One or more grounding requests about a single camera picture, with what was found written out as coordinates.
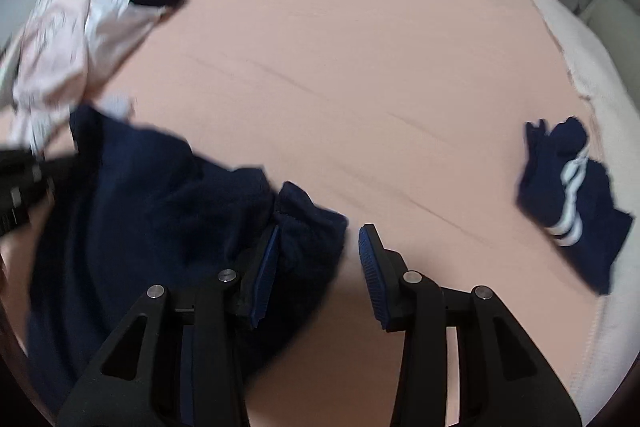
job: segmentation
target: white fabric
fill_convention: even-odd
[[[133,101],[116,93],[107,93],[94,105],[98,111],[115,120],[127,121],[133,114]]]
[[[167,13],[130,0],[90,0],[84,29],[89,52],[89,84],[103,84]]]
[[[533,0],[556,38],[575,88],[591,104],[616,204],[640,216],[640,116],[597,36],[557,0]],[[640,351],[640,228],[630,230],[601,297],[581,372],[570,388],[586,425],[625,378]]]
[[[587,156],[588,152],[589,148],[585,146],[573,160],[568,161],[564,165],[560,173],[560,179],[564,186],[562,215],[554,226],[547,227],[546,230],[551,235],[564,235],[571,229],[572,233],[568,237],[555,240],[561,247],[574,245],[578,242],[582,234],[582,220],[580,219],[580,215],[577,214],[575,203],[578,189],[582,185],[587,172],[587,164],[589,161],[589,157]]]
[[[12,89],[18,74],[20,64],[20,45],[22,44],[22,32],[12,39],[0,62],[0,109],[11,105],[13,101]]]
[[[625,0],[600,0],[587,24],[609,51],[629,95],[640,107],[640,15]]]

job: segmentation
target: pink clothing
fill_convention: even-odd
[[[10,142],[40,151],[87,88],[90,0],[38,0],[24,27]]]

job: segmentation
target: white stripe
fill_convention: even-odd
[[[560,247],[570,247],[572,245],[575,245],[580,237],[582,237],[582,220],[580,219],[580,214],[577,214],[577,216],[575,216],[575,222],[571,227],[571,232],[569,233],[569,235],[563,237],[562,239],[555,239],[554,241]]]
[[[577,198],[578,189],[582,185],[587,172],[587,158],[580,159],[577,169],[578,171],[574,178],[564,188],[564,206],[562,207],[562,215],[560,216],[560,219],[554,226],[547,228],[547,231],[551,235],[564,235],[569,231],[574,223],[575,215],[577,213],[575,200]]]
[[[574,177],[574,174],[580,167],[581,163],[588,160],[588,153],[589,143],[587,142],[587,145],[585,145],[582,150],[578,152],[573,160],[570,160],[564,164],[562,172],[560,173],[560,181],[562,182],[563,186],[566,185],[571,180],[571,178]]]

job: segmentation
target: black clamp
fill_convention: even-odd
[[[76,156],[36,158],[28,150],[0,151],[0,237],[29,223],[29,209],[63,180]]]
[[[515,317],[486,286],[441,288],[360,230],[369,294],[386,331],[405,331],[394,427],[444,427],[446,328],[458,333],[459,427],[580,427],[574,403]]]
[[[180,422],[180,354],[193,326],[193,418],[196,426],[249,427],[240,365],[239,328],[266,312],[278,260],[278,227],[197,288],[151,286],[111,332],[67,398],[58,427],[186,427]]]

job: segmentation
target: black plastic bracket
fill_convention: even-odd
[[[384,250],[372,225],[378,256]],[[571,397],[535,343],[486,286],[470,293],[441,288],[423,274],[398,271],[401,300],[392,321],[405,331],[392,427],[444,427],[446,328],[455,327],[460,359],[458,427],[580,427]]]
[[[241,277],[223,270],[197,289],[152,286],[110,334],[58,416],[59,427],[184,427],[179,375],[182,329],[193,325],[196,426],[248,427],[225,312]]]
[[[28,150],[0,151],[0,237],[29,223],[29,209],[66,178],[76,156],[42,160]]]

